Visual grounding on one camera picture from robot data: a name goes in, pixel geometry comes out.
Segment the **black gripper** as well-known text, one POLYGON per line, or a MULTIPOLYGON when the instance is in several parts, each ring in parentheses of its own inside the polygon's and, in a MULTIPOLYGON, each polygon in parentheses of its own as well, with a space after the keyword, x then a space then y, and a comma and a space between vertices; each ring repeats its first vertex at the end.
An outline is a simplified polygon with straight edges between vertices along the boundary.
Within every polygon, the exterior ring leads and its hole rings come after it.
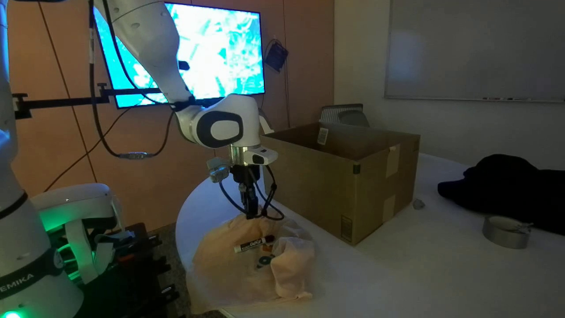
POLYGON ((277 152, 266 147, 231 147, 229 157, 233 180, 240 187, 245 219, 254 219, 259 216, 259 203, 256 191, 251 187, 258 180, 258 168, 272 164, 277 159, 277 152))

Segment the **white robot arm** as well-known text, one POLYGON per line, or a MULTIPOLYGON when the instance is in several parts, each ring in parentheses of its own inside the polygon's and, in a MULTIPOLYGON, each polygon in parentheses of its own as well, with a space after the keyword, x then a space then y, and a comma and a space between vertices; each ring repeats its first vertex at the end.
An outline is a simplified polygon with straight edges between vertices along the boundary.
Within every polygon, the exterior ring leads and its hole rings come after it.
MULTIPOLYGON (((40 214, 12 170, 17 134, 9 71, 10 2, 32 0, 0 0, 0 316, 74 318, 83 306, 83 292, 63 274, 62 258, 47 239, 40 214)), ((228 96, 208 108, 194 103, 180 76, 178 32, 164 0, 93 4, 108 11, 108 25, 173 106, 185 140, 206 149, 229 147, 242 166, 261 166, 277 159, 277 154, 259 141, 254 99, 228 96)))

